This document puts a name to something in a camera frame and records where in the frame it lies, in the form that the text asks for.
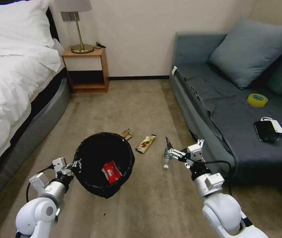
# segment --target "trash bag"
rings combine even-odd
[[[89,136],[78,147],[74,161],[81,159],[80,173],[75,176],[89,192],[104,198],[112,197],[128,180],[134,165],[134,154],[128,141],[122,136],[109,132],[101,132]],[[114,161],[121,177],[109,183],[103,166]]]

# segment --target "brass lamp base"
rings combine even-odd
[[[92,45],[86,45],[86,44],[82,44],[82,47],[80,44],[74,45],[74,46],[71,46],[70,49],[73,53],[76,53],[76,54],[84,54],[84,53],[89,53],[89,52],[94,51],[94,47]]]

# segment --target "gray upholstered bed base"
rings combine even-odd
[[[69,96],[67,78],[64,77],[55,96],[33,118],[24,134],[2,164],[0,168],[0,191],[59,121],[66,110]]]

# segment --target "lamp shade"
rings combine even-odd
[[[86,12],[92,9],[89,0],[56,0],[61,12]]]

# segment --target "bed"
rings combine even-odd
[[[0,6],[0,191],[55,126],[69,100],[60,56],[63,49],[48,0],[0,0],[0,5],[3,4]]]

